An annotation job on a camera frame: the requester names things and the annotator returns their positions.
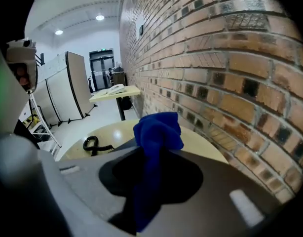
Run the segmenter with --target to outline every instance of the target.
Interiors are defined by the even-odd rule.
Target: floor
[[[87,134],[102,126],[121,121],[115,99],[99,101],[96,103],[98,107],[92,109],[90,116],[81,120],[75,120],[71,123],[64,122],[60,126],[51,128],[51,132],[62,145],[62,148],[55,153],[55,160],[65,154],[65,152],[80,138],[84,138]],[[124,111],[125,119],[137,119],[134,108]]]

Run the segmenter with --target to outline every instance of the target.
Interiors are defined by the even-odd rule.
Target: blue towel
[[[161,171],[159,152],[161,148],[183,148],[177,113],[157,113],[141,118],[134,126],[136,144],[143,147],[145,163],[143,177],[134,187],[134,218],[136,231],[140,233],[161,207]]]

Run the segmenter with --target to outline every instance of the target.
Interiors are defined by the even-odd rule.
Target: white ceiling
[[[35,0],[30,11],[25,34],[53,45],[59,40],[55,31],[64,31],[61,41],[86,31],[117,30],[123,0]],[[98,14],[104,15],[97,21]]]

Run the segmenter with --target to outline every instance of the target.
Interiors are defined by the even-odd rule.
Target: table leg
[[[120,98],[120,97],[116,98],[118,112],[120,113],[121,120],[124,121],[125,120],[125,115],[124,115],[124,111],[122,109],[121,101],[122,101],[122,98]]]

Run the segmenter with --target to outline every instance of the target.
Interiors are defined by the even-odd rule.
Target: doorway
[[[91,75],[95,91],[109,87],[109,68],[114,68],[113,49],[89,53]]]

